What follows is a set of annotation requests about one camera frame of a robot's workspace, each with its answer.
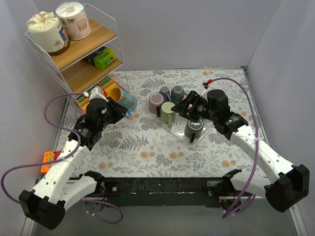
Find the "green mug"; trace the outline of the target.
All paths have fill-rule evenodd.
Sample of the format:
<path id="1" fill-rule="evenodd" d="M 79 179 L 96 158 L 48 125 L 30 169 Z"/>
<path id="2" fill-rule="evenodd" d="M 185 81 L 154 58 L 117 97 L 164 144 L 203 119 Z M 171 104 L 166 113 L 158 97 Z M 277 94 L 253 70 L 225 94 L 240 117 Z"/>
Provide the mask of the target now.
<path id="1" fill-rule="evenodd" d="M 174 106 L 175 104 L 173 102 L 165 102 L 161 106 L 160 119 L 163 123 L 166 123 L 169 128 L 172 127 L 176 119 L 176 113 L 171 110 Z"/>

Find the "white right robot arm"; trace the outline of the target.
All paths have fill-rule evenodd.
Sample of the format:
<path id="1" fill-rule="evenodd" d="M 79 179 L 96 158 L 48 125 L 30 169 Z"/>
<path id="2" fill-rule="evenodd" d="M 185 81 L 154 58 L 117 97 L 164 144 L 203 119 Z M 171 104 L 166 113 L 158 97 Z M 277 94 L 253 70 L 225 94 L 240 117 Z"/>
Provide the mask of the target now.
<path id="1" fill-rule="evenodd" d="M 243 173 L 239 169 L 225 174 L 219 186 L 227 195 L 245 191 L 265 198 L 279 212 L 285 212 L 308 196 L 309 169 L 303 164 L 292 164 L 259 139 L 248 122 L 231 111 L 228 97 L 222 90 L 210 90 L 206 98 L 191 91 L 171 110 L 193 122 L 201 118 L 213 122 L 220 134 L 241 148 L 254 161 L 254 166 L 264 171 L 266 177 Z"/>

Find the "blue butterfly mug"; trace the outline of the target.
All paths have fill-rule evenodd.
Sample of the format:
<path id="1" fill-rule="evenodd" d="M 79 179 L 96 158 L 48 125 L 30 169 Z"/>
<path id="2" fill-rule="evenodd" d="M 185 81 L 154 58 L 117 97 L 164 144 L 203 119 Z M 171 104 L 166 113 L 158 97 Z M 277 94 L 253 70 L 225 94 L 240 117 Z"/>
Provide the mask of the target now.
<path id="1" fill-rule="evenodd" d="M 111 89 L 108 96 L 119 105 L 127 108 L 126 118 L 132 117 L 133 111 L 136 109 L 138 103 L 135 96 L 119 87 Z"/>

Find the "dark grey mug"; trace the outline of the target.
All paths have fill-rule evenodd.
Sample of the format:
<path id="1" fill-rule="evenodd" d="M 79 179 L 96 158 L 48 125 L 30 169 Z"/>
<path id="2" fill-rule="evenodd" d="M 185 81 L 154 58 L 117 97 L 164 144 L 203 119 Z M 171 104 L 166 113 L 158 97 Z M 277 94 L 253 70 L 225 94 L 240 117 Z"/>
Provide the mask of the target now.
<path id="1" fill-rule="evenodd" d="M 195 139 L 200 137 L 203 127 L 204 123 L 200 119 L 198 121 L 188 120 L 185 126 L 184 135 L 189 138 L 190 143 L 193 143 Z"/>

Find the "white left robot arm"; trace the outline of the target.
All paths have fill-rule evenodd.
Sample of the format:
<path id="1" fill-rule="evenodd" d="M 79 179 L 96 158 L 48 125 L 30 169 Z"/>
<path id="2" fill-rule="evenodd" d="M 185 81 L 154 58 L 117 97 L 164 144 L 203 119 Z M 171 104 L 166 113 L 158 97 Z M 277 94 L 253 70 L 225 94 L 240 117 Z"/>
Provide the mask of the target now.
<path id="1" fill-rule="evenodd" d="M 56 163 L 32 188 L 19 195 L 26 217 L 49 230 L 55 229 L 66 211 L 87 195 L 103 196 L 108 188 L 101 174 L 89 171 L 66 186 L 78 164 L 90 153 L 106 126 L 120 121 L 127 108 L 112 98 L 93 98 L 86 113 L 79 117 Z"/>

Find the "mauve pink mug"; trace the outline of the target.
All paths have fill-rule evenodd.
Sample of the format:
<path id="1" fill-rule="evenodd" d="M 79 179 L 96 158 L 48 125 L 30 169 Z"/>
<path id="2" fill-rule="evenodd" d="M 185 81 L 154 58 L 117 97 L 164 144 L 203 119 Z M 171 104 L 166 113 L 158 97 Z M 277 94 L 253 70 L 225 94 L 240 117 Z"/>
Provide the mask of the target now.
<path id="1" fill-rule="evenodd" d="M 149 111 L 160 117 L 161 106 L 164 103 L 164 97 L 160 93 L 153 93 L 149 97 Z"/>

